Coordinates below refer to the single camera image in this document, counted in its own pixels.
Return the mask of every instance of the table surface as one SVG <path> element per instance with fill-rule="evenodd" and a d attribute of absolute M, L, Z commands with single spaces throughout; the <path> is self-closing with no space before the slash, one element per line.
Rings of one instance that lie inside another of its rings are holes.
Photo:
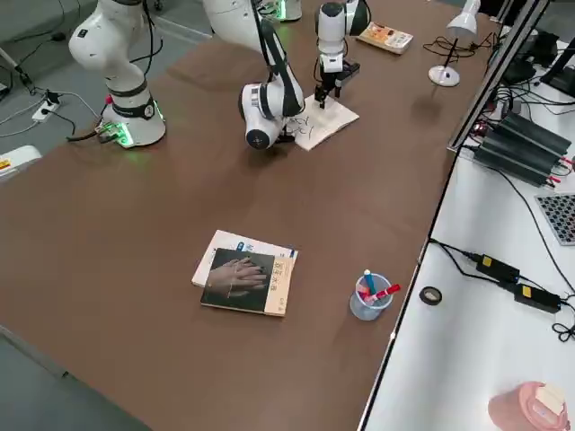
<path fill-rule="evenodd" d="M 349 42 L 361 72 L 341 101 L 360 119 L 310 153 L 243 142 L 237 96 L 266 69 L 211 40 L 152 85 L 163 142 L 63 145 L 0 186 L 0 324 L 154 430 L 356 427 L 402 296 L 365 323 L 349 295 L 365 268 L 410 282 L 489 56 L 434 88 L 441 59 L 421 44 L 457 10 L 372 3 L 415 39 L 401 57 Z M 278 31 L 306 94 L 313 5 Z M 482 16 L 479 36 L 493 29 Z M 300 250 L 285 318 L 199 306 L 190 279 L 216 229 Z"/>
<path fill-rule="evenodd" d="M 531 89 L 550 100 L 573 101 L 546 84 Z M 558 113 L 572 107 L 550 109 Z M 529 118 L 525 107 L 523 115 Z M 536 124 L 575 140 L 575 113 L 556 116 L 543 105 L 532 105 L 531 115 Z M 468 144 L 475 145 L 470 139 Z M 565 297 L 570 290 L 550 261 L 525 204 L 498 173 L 471 162 L 470 154 L 463 150 L 456 161 L 431 236 L 503 260 Z M 575 155 L 574 145 L 568 155 Z M 575 247 L 559 245 L 535 202 L 535 196 L 552 192 L 512 181 L 573 284 Z M 575 175 L 563 179 L 556 191 L 575 192 Z M 474 273 L 473 264 L 455 256 L 464 270 Z M 429 307 L 420 300 L 425 286 L 442 291 L 440 305 Z M 560 322 L 570 327 L 573 319 L 567 307 L 556 315 L 540 312 L 516 303 L 510 293 L 490 283 L 462 277 L 438 246 L 428 246 L 365 429 L 495 431 L 487 412 L 489 399 L 531 380 L 563 389 L 572 414 L 575 342 L 561 343 L 551 326 Z"/>

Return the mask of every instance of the blue pen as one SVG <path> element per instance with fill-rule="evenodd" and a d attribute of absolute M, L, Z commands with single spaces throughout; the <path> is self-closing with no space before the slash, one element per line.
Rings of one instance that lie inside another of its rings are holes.
<path fill-rule="evenodd" d="M 369 287 L 369 294 L 375 295 L 377 291 L 376 285 L 374 285 L 374 278 L 371 276 L 371 271 L 369 269 L 363 271 L 363 277 L 366 280 L 367 287 Z"/>

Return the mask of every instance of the pink container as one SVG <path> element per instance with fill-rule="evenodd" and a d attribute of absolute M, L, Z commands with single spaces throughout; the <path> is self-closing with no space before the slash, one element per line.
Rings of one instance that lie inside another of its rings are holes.
<path fill-rule="evenodd" d="M 502 431 L 563 431 L 570 430 L 567 405 L 557 415 L 535 396 L 545 383 L 527 382 L 511 392 L 502 393 L 489 401 L 489 415 Z"/>

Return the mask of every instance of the paper sheet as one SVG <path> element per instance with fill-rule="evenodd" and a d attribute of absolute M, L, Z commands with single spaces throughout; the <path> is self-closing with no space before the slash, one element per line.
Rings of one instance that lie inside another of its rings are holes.
<path fill-rule="evenodd" d="M 286 127 L 296 137 L 296 144 L 309 151 L 358 118 L 358 114 L 330 97 L 322 110 L 311 95 L 305 99 L 304 112 L 289 119 Z"/>

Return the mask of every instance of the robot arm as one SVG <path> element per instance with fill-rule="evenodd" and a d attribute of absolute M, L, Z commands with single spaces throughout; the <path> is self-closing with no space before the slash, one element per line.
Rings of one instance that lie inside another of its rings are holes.
<path fill-rule="evenodd" d="M 100 137 L 124 147 L 150 145 L 165 134 L 146 77 L 128 60 L 128 50 L 144 26 L 142 1 L 99 0 L 68 45 L 80 65 L 104 76 L 112 103 L 102 113 L 98 129 L 105 126 L 105 131 Z"/>
<path fill-rule="evenodd" d="M 325 3 L 315 15 L 317 48 L 320 52 L 322 84 L 315 87 L 315 99 L 323 108 L 325 98 L 335 89 L 340 97 L 341 87 L 359 72 L 359 64 L 348 63 L 346 35 L 358 36 L 371 22 L 366 0 L 347 0 L 346 3 Z"/>
<path fill-rule="evenodd" d="M 214 32 L 223 40 L 260 52 L 270 70 L 264 84 L 245 85 L 239 109 L 246 122 L 245 139 L 257 149 L 271 147 L 289 117 L 304 110 L 304 94 L 271 24 L 253 0 L 203 0 Z"/>

